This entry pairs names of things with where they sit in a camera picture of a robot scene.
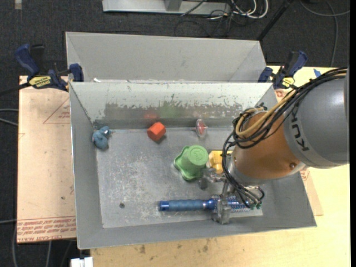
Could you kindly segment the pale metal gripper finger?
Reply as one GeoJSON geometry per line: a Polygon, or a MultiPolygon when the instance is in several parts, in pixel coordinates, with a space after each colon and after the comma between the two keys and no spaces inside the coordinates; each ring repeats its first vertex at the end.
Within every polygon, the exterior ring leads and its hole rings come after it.
{"type": "Polygon", "coordinates": [[[205,168],[201,172],[201,177],[198,180],[198,187],[201,190],[206,190],[210,184],[223,182],[224,175],[222,173],[218,173],[215,168],[205,168]]]}
{"type": "Polygon", "coordinates": [[[211,215],[214,222],[221,225],[226,225],[230,221],[231,206],[228,204],[228,200],[224,196],[219,196],[215,201],[215,210],[211,215]]]}

